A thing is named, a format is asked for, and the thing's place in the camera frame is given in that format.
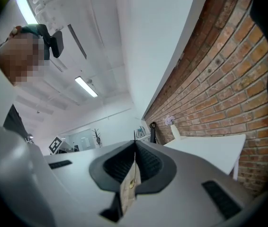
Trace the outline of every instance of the black slot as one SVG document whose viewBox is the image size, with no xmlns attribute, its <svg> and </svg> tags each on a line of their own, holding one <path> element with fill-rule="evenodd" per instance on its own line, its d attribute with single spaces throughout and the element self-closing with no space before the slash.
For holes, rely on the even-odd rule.
<svg viewBox="0 0 268 227">
<path fill-rule="evenodd" d="M 62 166 L 67 166 L 69 164 L 72 164 L 72 162 L 69 161 L 69 160 L 65 160 L 65 161 L 59 161 L 59 162 L 49 163 L 49 167 L 51 169 L 56 169 L 56 168 L 60 168 Z"/>
<path fill-rule="evenodd" d="M 216 182 L 207 181 L 202 186 L 226 219 L 233 217 L 241 211 L 237 203 Z"/>
</svg>

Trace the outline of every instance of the white desk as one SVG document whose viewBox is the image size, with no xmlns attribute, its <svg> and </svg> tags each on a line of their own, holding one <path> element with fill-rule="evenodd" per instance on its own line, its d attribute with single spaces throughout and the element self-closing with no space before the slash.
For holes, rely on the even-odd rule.
<svg viewBox="0 0 268 227">
<path fill-rule="evenodd" d="M 245 140 L 245 134 L 221 137 L 181 136 L 181 140 L 172 140 L 165 146 L 201 157 L 228 175 L 234 168 L 233 178 L 237 180 L 238 161 Z"/>
</svg>

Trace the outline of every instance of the white wall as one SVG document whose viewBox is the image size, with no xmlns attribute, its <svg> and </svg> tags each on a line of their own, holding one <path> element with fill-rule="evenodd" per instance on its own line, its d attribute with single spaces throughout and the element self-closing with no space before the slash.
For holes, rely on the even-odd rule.
<svg viewBox="0 0 268 227">
<path fill-rule="evenodd" d="M 59 135 L 70 135 L 87 129 L 99 129 L 102 146 L 134 139 L 134 130 L 143 122 L 137 117 L 129 94 L 106 99 L 103 103 L 70 108 L 63 115 L 54 112 L 35 132 L 34 142 L 44 155 Z"/>
<path fill-rule="evenodd" d="M 187 44 L 205 0 L 117 0 L 129 92 L 142 118 Z"/>
</svg>

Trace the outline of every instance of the ceiling light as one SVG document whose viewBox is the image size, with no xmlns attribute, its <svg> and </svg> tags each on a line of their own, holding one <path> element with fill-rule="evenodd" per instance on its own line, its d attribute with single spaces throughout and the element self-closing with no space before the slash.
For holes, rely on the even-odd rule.
<svg viewBox="0 0 268 227">
<path fill-rule="evenodd" d="M 28 24 L 38 24 L 27 0 L 16 0 L 19 10 Z"/>
<path fill-rule="evenodd" d="M 85 89 L 92 97 L 97 97 L 98 95 L 96 94 L 96 92 L 94 92 L 87 83 L 85 83 L 85 81 L 81 78 L 81 77 L 77 77 L 75 78 L 75 81 L 81 85 L 81 87 L 83 89 Z"/>
</svg>

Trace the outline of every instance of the vase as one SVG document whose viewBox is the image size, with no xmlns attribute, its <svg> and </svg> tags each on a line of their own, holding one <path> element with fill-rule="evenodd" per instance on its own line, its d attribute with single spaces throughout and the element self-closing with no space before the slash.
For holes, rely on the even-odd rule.
<svg viewBox="0 0 268 227">
<path fill-rule="evenodd" d="M 171 130 L 172 130 L 172 134 L 173 134 L 174 138 L 176 140 L 180 140 L 180 133 L 174 124 L 171 125 Z"/>
</svg>

